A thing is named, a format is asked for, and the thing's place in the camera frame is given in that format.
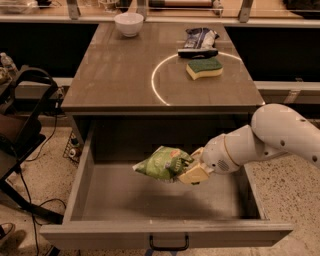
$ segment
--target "green bag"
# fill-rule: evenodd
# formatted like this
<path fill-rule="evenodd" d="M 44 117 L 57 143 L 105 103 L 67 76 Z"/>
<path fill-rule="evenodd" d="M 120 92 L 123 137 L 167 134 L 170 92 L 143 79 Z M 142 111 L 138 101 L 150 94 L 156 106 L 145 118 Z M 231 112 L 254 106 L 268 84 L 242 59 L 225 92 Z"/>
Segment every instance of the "green bag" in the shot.
<path fill-rule="evenodd" d="M 155 179 L 170 181 L 193 161 L 181 149 L 161 146 L 149 158 L 134 165 L 133 170 Z"/>

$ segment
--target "open drawer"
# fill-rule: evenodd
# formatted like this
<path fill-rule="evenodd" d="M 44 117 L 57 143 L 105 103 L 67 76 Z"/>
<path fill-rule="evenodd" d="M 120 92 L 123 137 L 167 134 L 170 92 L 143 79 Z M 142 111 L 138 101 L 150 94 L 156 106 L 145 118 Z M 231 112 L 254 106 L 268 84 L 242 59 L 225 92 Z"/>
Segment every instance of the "open drawer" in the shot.
<path fill-rule="evenodd" d="M 191 153 L 224 128 L 232 128 L 229 121 L 93 121 L 63 224 L 44 225 L 41 234 L 59 249 L 272 246 L 292 231 L 292 225 L 267 219 L 248 166 L 232 175 L 213 174 L 194 186 L 164 183 L 132 170 L 160 145 Z"/>

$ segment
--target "drawer handle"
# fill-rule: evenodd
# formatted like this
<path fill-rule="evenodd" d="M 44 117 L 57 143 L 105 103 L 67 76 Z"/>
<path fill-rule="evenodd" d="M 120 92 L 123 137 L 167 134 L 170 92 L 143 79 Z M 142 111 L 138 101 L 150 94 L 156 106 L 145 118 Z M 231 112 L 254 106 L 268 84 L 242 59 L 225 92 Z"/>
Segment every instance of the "drawer handle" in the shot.
<path fill-rule="evenodd" d="M 158 247 L 153 243 L 153 236 L 150 236 L 150 247 L 154 251 L 185 251 L 189 248 L 189 236 L 185 236 L 185 245 L 182 247 Z"/>

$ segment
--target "speckled floor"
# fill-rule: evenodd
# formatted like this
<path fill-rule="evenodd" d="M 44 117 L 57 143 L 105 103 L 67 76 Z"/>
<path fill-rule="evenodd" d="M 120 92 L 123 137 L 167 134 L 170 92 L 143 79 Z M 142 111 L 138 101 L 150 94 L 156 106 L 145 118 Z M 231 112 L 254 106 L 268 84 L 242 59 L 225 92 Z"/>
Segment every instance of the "speckled floor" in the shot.
<path fill-rule="evenodd" d="M 49 136 L 53 127 L 44 127 Z M 76 166 L 63 157 L 71 132 L 58 127 L 52 139 L 43 147 L 38 160 L 23 165 L 23 175 L 32 202 L 59 198 L 67 202 Z M 189 249 L 184 252 L 153 252 L 150 250 L 61 251 L 59 255 L 112 256 L 318 256 L 320 255 L 320 170 L 297 156 L 287 156 L 264 163 L 252 163 L 256 186 L 268 217 L 274 221 L 294 224 L 294 231 L 273 247 Z M 26 196 L 17 175 L 9 182 Z M 13 222 L 13 236 L 0 248 L 0 255 L 37 255 L 35 234 L 30 215 L 8 207 L 8 200 L 0 193 L 0 222 Z M 53 201 L 47 208 L 63 213 L 63 204 Z M 46 255 L 50 244 L 38 234 L 39 254 Z"/>

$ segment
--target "black panel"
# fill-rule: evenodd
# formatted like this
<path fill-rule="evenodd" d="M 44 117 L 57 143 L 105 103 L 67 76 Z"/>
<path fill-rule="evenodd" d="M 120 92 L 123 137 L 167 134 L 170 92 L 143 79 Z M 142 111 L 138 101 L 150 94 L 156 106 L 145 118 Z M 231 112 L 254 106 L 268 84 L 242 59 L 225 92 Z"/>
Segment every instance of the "black panel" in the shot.
<path fill-rule="evenodd" d="M 320 29 L 226 27 L 255 81 L 320 81 Z"/>
<path fill-rule="evenodd" d="M 17 67 L 40 67 L 55 77 L 74 77 L 97 24 L 0 23 L 0 51 Z"/>

